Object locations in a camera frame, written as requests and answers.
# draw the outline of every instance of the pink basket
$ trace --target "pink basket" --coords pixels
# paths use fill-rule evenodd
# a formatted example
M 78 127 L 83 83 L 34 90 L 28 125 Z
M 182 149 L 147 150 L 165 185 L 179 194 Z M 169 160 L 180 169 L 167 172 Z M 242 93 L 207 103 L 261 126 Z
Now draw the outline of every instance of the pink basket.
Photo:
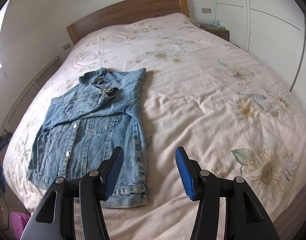
M 26 227 L 26 224 L 28 223 L 30 217 L 30 215 L 24 213 L 11 212 L 11 221 L 16 240 L 20 240 L 24 228 Z

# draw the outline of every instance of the floral bedspread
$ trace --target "floral bedspread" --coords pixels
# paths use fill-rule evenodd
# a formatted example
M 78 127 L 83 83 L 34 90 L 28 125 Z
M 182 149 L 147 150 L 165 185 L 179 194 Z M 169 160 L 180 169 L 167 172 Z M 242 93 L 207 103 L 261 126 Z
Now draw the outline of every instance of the floral bedspread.
M 104 208 L 111 239 L 189 239 L 198 203 L 182 187 L 174 158 L 178 146 L 218 177 L 243 176 L 273 220 L 306 183 L 301 104 L 260 61 L 173 14 L 89 34 L 38 93 L 4 159 L 7 182 L 30 211 L 44 191 L 26 180 L 26 169 L 51 99 L 100 67 L 147 69 L 141 111 L 150 144 L 149 202 Z M 75 214 L 77 239 L 82 239 L 78 204 Z M 222 239 L 224 220 L 221 202 Z

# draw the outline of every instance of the wooden headboard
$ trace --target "wooden headboard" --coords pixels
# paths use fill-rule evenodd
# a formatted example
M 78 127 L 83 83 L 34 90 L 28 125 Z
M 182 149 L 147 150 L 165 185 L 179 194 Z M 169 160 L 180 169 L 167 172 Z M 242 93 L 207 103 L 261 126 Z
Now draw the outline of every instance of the wooden headboard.
M 182 13 L 189 17 L 187 0 L 126 0 L 93 12 L 66 29 L 75 45 L 89 33 L 102 28 Z

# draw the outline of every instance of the wooden nightstand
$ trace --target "wooden nightstand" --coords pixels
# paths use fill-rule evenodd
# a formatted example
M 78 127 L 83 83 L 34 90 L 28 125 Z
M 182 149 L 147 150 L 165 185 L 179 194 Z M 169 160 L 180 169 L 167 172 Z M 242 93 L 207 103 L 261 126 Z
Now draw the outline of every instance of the wooden nightstand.
M 229 41 L 230 38 L 230 32 L 227 29 L 221 29 L 221 28 L 217 28 L 213 25 L 210 24 L 200 24 L 199 26 L 202 30 L 205 30 L 209 33 L 212 33 L 226 41 Z

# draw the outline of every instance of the wall outlet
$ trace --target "wall outlet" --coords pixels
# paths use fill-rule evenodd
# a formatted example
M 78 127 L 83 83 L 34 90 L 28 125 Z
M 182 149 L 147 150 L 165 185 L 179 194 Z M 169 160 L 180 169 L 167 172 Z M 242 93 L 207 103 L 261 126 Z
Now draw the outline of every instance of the wall outlet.
M 71 48 L 71 44 L 70 44 L 70 43 L 68 43 L 68 44 L 66 44 L 66 45 L 63 46 L 63 49 L 64 49 L 64 50 L 67 50 L 68 48 Z
M 202 8 L 202 13 L 212 13 L 211 8 Z

